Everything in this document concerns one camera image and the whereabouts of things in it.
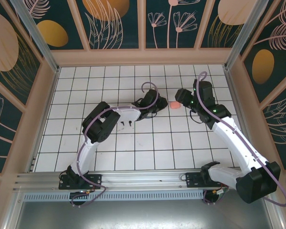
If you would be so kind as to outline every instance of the purple cable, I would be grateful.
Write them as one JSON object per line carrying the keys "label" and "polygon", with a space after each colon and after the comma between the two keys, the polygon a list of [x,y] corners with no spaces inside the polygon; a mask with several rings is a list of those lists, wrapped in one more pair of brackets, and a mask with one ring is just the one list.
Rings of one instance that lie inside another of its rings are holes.
{"label": "purple cable", "polygon": [[[98,194],[95,198],[93,198],[92,200],[90,200],[90,201],[88,201],[88,202],[85,202],[85,203],[83,203],[82,205],[78,206],[79,208],[80,208],[81,206],[84,207],[84,206],[87,206],[87,205],[91,204],[92,202],[94,202],[94,201],[95,201],[98,197],[100,197],[100,195],[102,195],[102,194],[106,191],[106,189],[107,189],[105,186],[96,184],[96,183],[94,183],[94,182],[91,182],[91,181],[88,180],[87,178],[85,178],[85,177],[83,176],[81,170],[80,170],[80,166],[79,166],[80,155],[81,155],[82,150],[83,150],[83,148],[85,147],[86,143],[88,142],[87,133],[88,133],[89,128],[93,125],[93,123],[94,123],[98,118],[100,118],[100,117],[101,117],[104,113],[106,113],[107,111],[114,110],[114,109],[129,109],[129,108],[135,109],[135,110],[144,110],[144,109],[148,109],[148,108],[152,107],[152,106],[157,102],[157,100],[158,100],[159,91],[158,91],[157,86],[156,86],[154,83],[152,83],[152,82],[145,82],[145,83],[143,83],[142,86],[141,86],[141,90],[142,90],[143,93],[144,93],[143,86],[144,86],[145,84],[147,84],[147,83],[153,85],[154,88],[155,88],[155,90],[156,90],[156,92],[157,92],[157,96],[156,96],[155,100],[154,100],[150,105],[148,105],[147,107],[133,107],[133,106],[110,107],[110,108],[107,108],[107,109],[103,110],[102,112],[100,112],[100,113],[89,123],[89,125],[87,126],[87,128],[86,128],[86,130],[85,130],[85,133],[84,133],[85,142],[84,142],[84,144],[82,144],[82,146],[81,146],[81,148],[80,148],[80,150],[79,150],[79,152],[78,152],[78,154],[77,154],[76,167],[77,167],[78,173],[79,173],[80,176],[83,178],[83,180],[85,180],[86,182],[88,182],[89,184],[92,184],[92,185],[94,185],[94,186],[102,187],[102,188],[104,188],[104,190],[103,190],[100,194]],[[78,194],[78,195],[76,195],[76,196],[74,196],[74,197],[72,198],[71,204],[73,205],[73,207],[76,206],[76,205],[74,204],[73,200],[74,200],[75,198],[79,197],[79,196],[84,196],[84,195],[86,195],[86,194]]]}
{"label": "purple cable", "polygon": [[[282,185],[280,184],[280,182],[275,178],[275,176],[269,171],[269,169],[261,162],[261,160],[258,158],[258,156],[255,154],[255,152],[251,149],[251,147],[248,145],[248,143],[243,139],[243,137],[239,134],[239,132],[237,130],[235,130],[232,126],[230,126],[227,122],[225,122],[224,120],[222,120],[221,118],[217,117],[216,115],[214,115],[212,112],[210,112],[208,110],[208,108],[206,108],[206,106],[204,105],[204,103],[202,102],[201,98],[200,98],[200,94],[199,94],[199,81],[203,80],[201,79],[202,75],[204,75],[203,79],[206,78],[207,76],[207,72],[202,72],[199,74],[198,79],[197,79],[197,83],[196,83],[196,88],[197,88],[197,97],[198,97],[198,101],[201,105],[201,107],[213,118],[217,119],[219,122],[222,122],[223,124],[225,124],[227,127],[229,127],[238,137],[239,139],[242,141],[242,143],[244,143],[244,145],[247,147],[247,149],[250,151],[250,153],[252,154],[252,156],[257,160],[257,162],[264,168],[264,170],[269,174],[269,176],[274,180],[274,182],[279,186],[279,188],[281,189],[282,193],[285,196],[286,199],[286,191],[284,190],[284,188],[282,187]],[[281,204],[278,202],[275,202],[269,198],[264,197],[265,200],[276,204],[278,206],[281,207],[286,207],[286,203],[285,204]]]}

